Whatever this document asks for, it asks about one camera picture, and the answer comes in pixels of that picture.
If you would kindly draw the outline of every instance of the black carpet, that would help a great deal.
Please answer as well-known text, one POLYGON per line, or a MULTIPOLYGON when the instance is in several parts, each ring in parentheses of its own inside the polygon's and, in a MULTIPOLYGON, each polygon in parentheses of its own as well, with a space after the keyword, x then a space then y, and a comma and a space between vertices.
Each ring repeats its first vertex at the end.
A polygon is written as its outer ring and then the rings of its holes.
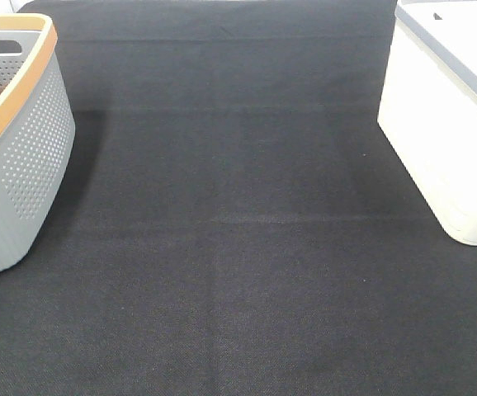
POLYGON ((33 2, 68 171, 0 395, 477 394, 477 248, 376 124, 394 4, 33 2))

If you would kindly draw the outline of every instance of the gray plastic basket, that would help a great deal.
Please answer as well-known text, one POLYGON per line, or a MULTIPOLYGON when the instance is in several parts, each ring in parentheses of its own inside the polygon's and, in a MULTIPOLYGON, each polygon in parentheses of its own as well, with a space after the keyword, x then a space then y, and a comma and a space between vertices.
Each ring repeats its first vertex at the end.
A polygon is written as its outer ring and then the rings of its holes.
POLYGON ((21 45, 0 54, 0 271, 28 252, 62 181, 75 124, 54 53, 52 21, 38 14, 0 16, 0 40, 21 45))

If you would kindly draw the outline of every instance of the white storage box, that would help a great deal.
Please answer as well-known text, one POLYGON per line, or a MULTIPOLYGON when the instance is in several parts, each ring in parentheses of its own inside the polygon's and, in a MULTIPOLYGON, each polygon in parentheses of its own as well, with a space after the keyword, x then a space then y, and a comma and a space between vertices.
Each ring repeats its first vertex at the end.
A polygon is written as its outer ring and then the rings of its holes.
POLYGON ((52 21, 0 16, 0 271, 28 252, 50 210, 72 149, 75 125, 54 53, 52 21))
POLYGON ((442 227, 477 245, 477 1, 396 17, 378 122, 442 227))

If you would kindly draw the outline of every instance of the basket hole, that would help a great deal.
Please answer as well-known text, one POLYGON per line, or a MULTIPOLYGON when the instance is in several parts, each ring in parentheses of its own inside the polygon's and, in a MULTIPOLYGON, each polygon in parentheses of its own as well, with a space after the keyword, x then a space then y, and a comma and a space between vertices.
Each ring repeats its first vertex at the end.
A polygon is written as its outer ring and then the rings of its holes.
POLYGON ((0 40, 0 54, 21 54, 22 47, 13 40, 0 40))

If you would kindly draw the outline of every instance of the gray lid edge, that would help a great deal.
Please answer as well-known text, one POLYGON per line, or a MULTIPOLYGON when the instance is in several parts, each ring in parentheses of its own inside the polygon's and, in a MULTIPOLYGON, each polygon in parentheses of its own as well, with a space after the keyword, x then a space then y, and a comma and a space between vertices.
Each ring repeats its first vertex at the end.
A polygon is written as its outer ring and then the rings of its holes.
POLYGON ((435 53, 447 66, 477 95, 477 75, 465 66, 454 54, 440 43, 431 33, 420 25, 399 2, 394 12, 429 49, 435 53))

